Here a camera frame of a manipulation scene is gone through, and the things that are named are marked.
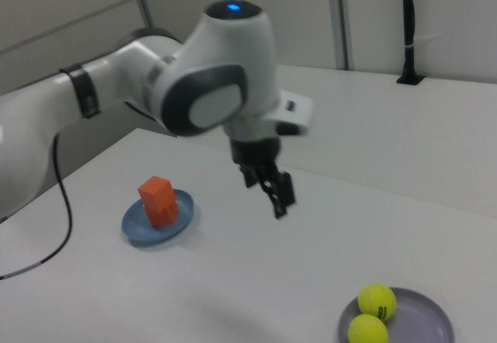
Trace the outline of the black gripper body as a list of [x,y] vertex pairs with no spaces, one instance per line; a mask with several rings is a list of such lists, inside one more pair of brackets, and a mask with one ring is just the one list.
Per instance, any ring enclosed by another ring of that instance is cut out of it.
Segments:
[[278,137],[265,138],[257,141],[230,140],[233,162],[250,168],[274,168],[280,152]]

